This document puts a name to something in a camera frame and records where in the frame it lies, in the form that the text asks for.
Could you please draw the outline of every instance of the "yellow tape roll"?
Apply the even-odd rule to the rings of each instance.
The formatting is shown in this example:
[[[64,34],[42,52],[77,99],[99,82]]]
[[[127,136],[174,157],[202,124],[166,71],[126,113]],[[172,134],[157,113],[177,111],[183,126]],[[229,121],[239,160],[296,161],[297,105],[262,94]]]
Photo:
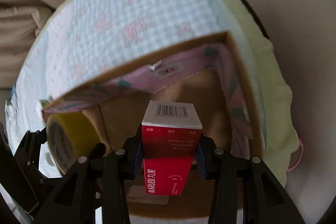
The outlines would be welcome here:
[[[100,142],[92,123],[80,112],[52,114],[46,129],[50,152],[63,174]]]

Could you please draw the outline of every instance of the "open cardboard box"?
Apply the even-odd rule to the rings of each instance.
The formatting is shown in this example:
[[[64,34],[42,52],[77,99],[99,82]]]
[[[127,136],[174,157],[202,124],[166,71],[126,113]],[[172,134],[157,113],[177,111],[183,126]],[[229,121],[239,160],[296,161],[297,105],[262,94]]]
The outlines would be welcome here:
[[[94,100],[83,98],[83,93],[88,94],[92,89],[97,90],[97,86],[112,79],[131,73],[142,66],[153,65],[179,52],[189,51],[208,43],[224,43],[231,54],[237,75],[240,78],[253,135],[253,138],[248,140],[249,149],[253,155],[263,158],[253,93],[233,39],[227,32],[186,41],[118,66],[46,105],[43,116],[47,119],[52,113],[81,111],[95,126],[101,141],[107,147],[106,153],[108,154],[112,150],[122,147],[127,138],[135,135],[150,100],[193,103],[202,122],[203,133],[213,138],[218,147],[230,151],[231,120],[219,77],[212,68],[203,69],[196,74],[178,79],[154,94],[134,90],[128,94],[103,96]],[[134,182],[127,182],[125,185],[126,193],[132,185],[144,185],[143,176],[139,175]],[[198,170],[194,169],[189,174],[181,196],[170,197],[166,205],[129,202],[129,213],[155,218],[205,217],[210,213],[213,189],[214,182],[203,180]]]

